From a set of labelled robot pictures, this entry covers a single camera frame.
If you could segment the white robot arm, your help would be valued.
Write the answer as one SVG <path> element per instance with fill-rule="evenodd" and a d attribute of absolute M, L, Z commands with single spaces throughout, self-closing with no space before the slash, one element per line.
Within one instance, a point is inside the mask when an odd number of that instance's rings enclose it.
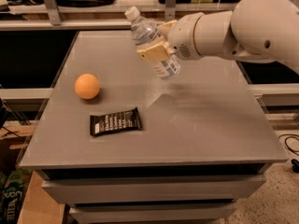
<path fill-rule="evenodd" d="M 159 26 L 163 35 L 136 50 L 147 62 L 216 56 L 278 61 L 299 71 L 299 8 L 290 0 L 241 0 L 232 11 L 194 13 Z"/>

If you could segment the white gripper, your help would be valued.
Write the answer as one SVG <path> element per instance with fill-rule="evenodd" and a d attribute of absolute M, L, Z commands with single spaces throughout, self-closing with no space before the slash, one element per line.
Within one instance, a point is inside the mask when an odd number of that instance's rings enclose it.
<path fill-rule="evenodd" d="M 158 30 L 164 38 L 168 38 L 169 43 L 160 41 L 138 48 L 137 55 L 145 62 L 167 61 L 174 53 L 181 60 L 200 60 L 202 55 L 195 45 L 195 32 L 196 25 L 203 16 L 204 13 L 199 12 L 186 15 L 178 21 L 171 20 L 160 24 Z"/>

